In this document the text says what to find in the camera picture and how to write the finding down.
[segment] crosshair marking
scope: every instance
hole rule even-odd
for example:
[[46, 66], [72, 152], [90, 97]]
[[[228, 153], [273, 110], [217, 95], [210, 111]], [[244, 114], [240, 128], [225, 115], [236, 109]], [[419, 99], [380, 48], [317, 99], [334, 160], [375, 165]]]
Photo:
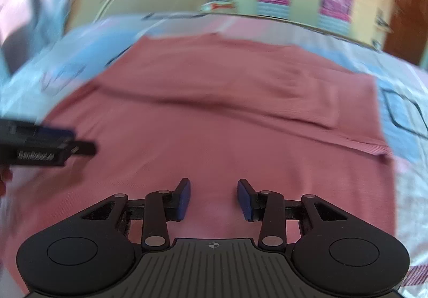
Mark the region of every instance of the crosshair marking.
[[213, 241], [210, 242], [207, 246], [211, 247], [213, 250], [215, 250], [216, 248], [218, 248], [219, 246], [221, 246], [220, 244], [218, 244], [217, 242]]

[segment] hand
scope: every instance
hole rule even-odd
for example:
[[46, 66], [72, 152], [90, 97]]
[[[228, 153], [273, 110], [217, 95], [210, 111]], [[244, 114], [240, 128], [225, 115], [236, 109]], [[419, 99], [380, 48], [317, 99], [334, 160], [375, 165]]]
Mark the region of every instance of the hand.
[[6, 182], [12, 180], [9, 166], [0, 166], [0, 197], [6, 194]]

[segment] black device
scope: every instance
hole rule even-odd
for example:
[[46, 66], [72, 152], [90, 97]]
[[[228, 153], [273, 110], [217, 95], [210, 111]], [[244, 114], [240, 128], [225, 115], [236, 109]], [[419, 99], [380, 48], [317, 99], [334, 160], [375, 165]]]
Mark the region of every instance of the black device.
[[64, 166], [71, 155], [94, 156], [95, 143], [72, 130], [0, 118], [0, 165]]
[[[190, 181], [142, 200], [113, 195], [29, 239], [17, 254], [28, 298], [384, 297], [409, 268], [409, 255], [391, 235], [315, 196], [284, 200], [255, 192], [242, 179], [244, 218], [262, 221], [252, 239], [186, 239], [170, 243], [166, 223], [184, 219]], [[141, 244], [127, 233], [143, 220]], [[286, 220], [301, 239], [287, 244]]]

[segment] pink towel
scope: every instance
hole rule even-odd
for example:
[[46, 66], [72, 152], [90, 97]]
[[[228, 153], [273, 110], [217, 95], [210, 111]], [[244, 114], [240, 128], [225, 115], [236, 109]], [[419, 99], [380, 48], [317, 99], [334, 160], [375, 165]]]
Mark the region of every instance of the pink towel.
[[245, 222], [237, 202], [240, 178], [287, 199], [319, 195], [394, 233], [392, 159], [373, 78], [299, 47], [143, 37], [47, 122], [74, 126], [99, 153], [43, 169], [14, 191], [22, 221], [5, 263], [17, 280], [16, 251], [32, 234], [112, 194], [144, 198], [183, 177], [192, 197], [185, 220], [168, 226], [171, 240], [257, 238], [260, 224]]

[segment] black circular pad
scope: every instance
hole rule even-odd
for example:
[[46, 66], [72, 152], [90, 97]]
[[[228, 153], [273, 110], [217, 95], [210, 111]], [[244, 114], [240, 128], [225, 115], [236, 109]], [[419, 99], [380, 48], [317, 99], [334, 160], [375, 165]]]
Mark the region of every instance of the black circular pad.
[[98, 246], [86, 238], [69, 237], [55, 241], [48, 248], [48, 257], [60, 265], [79, 265], [97, 255]]
[[330, 245], [330, 255], [341, 264], [365, 267], [379, 258], [376, 245], [357, 238], [340, 239]]
[[27, 239], [16, 263], [31, 291], [84, 296], [123, 279], [135, 260], [131, 242], [98, 220], [64, 221]]
[[295, 244], [292, 262], [321, 290], [367, 296], [396, 288], [410, 260], [397, 239], [368, 223], [326, 221]]

